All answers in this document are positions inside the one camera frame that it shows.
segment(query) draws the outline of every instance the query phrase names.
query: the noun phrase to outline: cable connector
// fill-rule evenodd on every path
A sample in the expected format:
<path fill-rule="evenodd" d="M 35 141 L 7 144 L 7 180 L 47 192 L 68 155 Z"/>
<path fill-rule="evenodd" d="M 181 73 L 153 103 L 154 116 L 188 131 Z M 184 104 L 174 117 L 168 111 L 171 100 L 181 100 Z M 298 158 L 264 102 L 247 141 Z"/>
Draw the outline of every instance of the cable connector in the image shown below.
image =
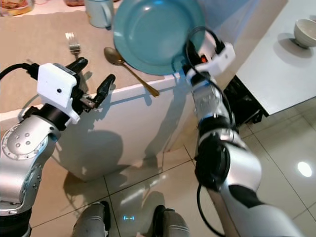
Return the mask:
<path fill-rule="evenodd" d="M 27 73 L 30 74 L 31 78 L 34 78 L 35 80 L 38 80 L 38 76 L 39 76 L 39 64 L 37 63 L 32 63 L 28 69 L 27 69 Z"/>

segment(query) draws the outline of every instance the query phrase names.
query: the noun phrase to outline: robot leg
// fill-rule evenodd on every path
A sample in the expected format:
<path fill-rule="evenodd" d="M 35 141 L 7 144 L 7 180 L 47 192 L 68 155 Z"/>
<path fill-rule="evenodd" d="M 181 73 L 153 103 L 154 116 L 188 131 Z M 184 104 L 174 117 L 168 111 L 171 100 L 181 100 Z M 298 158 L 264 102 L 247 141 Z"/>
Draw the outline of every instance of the robot leg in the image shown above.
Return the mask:
<path fill-rule="evenodd" d="M 154 213 L 153 237 L 190 237 L 190 231 L 180 214 L 160 205 Z"/>
<path fill-rule="evenodd" d="M 109 204 L 106 201 L 96 202 L 80 215 L 72 237 L 107 237 L 110 227 Z"/>

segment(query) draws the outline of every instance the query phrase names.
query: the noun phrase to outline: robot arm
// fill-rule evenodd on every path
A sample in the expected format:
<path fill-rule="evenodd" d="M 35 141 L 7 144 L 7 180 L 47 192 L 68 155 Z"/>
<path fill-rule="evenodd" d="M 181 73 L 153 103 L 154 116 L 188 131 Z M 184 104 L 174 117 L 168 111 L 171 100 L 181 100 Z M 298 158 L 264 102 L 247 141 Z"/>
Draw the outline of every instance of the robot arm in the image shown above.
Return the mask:
<path fill-rule="evenodd" d="M 236 132 L 223 94 L 210 76 L 223 72 L 234 60 L 232 46 L 225 44 L 212 61 L 204 64 L 192 44 L 187 55 L 196 65 L 186 73 L 199 120 L 195 173 L 215 204 L 225 236 L 303 237 L 284 212 L 257 198 L 261 164 Z"/>
<path fill-rule="evenodd" d="M 31 107 L 20 124 L 6 132 L 0 157 L 0 236 L 29 236 L 29 219 L 41 182 L 45 162 L 69 123 L 76 124 L 83 111 L 97 108 L 115 81 L 109 75 L 94 98 L 79 89 L 78 73 L 87 65 L 79 58 L 67 67 L 33 64 L 31 76 L 38 80 L 38 94 L 44 105 Z M 2 78 L 8 71 L 0 74 Z"/>

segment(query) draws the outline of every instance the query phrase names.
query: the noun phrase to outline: beige tablecloth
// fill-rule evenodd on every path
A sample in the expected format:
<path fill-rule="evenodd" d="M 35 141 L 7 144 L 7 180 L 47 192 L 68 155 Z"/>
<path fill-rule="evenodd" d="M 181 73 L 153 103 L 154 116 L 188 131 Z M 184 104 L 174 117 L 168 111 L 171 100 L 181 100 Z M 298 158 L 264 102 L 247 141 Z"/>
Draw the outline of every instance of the beige tablecloth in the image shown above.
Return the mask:
<path fill-rule="evenodd" d="M 138 81 L 123 67 L 108 63 L 104 47 L 113 47 L 113 32 L 91 26 L 85 12 L 26 15 L 0 18 L 0 67 L 26 62 L 38 64 L 59 63 L 67 65 L 75 57 L 69 52 L 65 32 L 74 32 L 81 44 L 79 56 L 89 60 L 84 75 L 92 73 L 86 81 L 89 93 L 112 73 L 116 75 L 116 88 L 123 88 Z M 163 79 L 135 70 L 145 81 Z M 0 112 L 22 108 L 36 95 L 37 82 L 24 70 L 16 70 L 1 80 Z M 40 99 L 31 105 L 40 104 Z"/>

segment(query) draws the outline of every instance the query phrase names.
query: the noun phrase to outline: black cable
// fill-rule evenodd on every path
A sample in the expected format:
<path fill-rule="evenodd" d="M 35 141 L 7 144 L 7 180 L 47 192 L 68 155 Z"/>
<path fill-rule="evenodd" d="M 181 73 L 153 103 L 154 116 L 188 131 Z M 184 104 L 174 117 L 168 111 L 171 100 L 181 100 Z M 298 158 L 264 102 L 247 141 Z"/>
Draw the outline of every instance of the black cable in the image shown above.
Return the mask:
<path fill-rule="evenodd" d="M 199 214 L 201 215 L 203 222 L 206 224 L 206 226 L 207 226 L 214 234 L 216 234 L 216 235 L 219 236 L 219 237 L 225 237 L 224 234 L 219 233 L 217 230 L 215 230 L 215 229 L 208 223 L 208 221 L 206 220 L 206 218 L 205 218 L 205 216 L 204 216 L 204 214 L 203 214 L 202 207 L 201 207 L 201 201 L 200 201 L 201 188 L 202 188 L 202 185 L 199 184 L 199 185 L 198 185 L 198 188 L 197 188 L 197 207 L 198 207 Z"/>
<path fill-rule="evenodd" d="M 214 40 L 215 40 L 215 52 L 216 54 L 220 54 L 223 49 L 225 48 L 225 44 L 220 40 L 218 39 L 218 37 L 216 36 L 216 34 L 211 31 L 209 28 L 205 27 L 205 26 L 198 26 L 198 27 L 195 27 L 189 34 L 188 34 L 188 37 L 187 37 L 187 41 L 186 41 L 186 57 L 188 59 L 188 63 L 190 65 L 190 67 L 192 67 L 192 69 L 195 71 L 195 73 L 199 74 L 200 76 L 204 77 L 204 78 L 207 78 L 208 75 L 204 75 L 202 73 L 200 73 L 196 67 L 192 64 L 190 58 L 189 58 L 189 43 L 190 43 L 190 40 L 192 38 L 193 35 L 195 35 L 197 32 L 199 31 L 207 31 L 209 32 Z M 223 93 L 223 91 L 221 90 L 221 88 L 219 88 L 219 86 L 217 84 L 215 84 L 214 82 L 212 82 L 211 80 L 208 80 L 212 86 L 214 86 L 216 88 L 216 90 L 221 94 L 222 98 L 223 98 L 223 103 L 228 111 L 228 114 L 229 114 L 229 119 L 230 119 L 230 123 L 231 125 L 234 125 L 234 118 L 233 118 L 233 113 L 232 113 L 232 109 L 231 109 L 231 106 L 228 102 L 228 99 L 226 97 L 226 95 Z"/>
<path fill-rule="evenodd" d="M 0 73 L 0 80 L 7 75 L 8 73 L 12 72 L 15 69 L 19 69 L 19 68 L 23 68 L 25 70 L 29 70 L 31 68 L 30 64 L 27 63 L 19 63 L 19 64 L 14 64 L 6 69 L 4 69 L 1 73 Z"/>

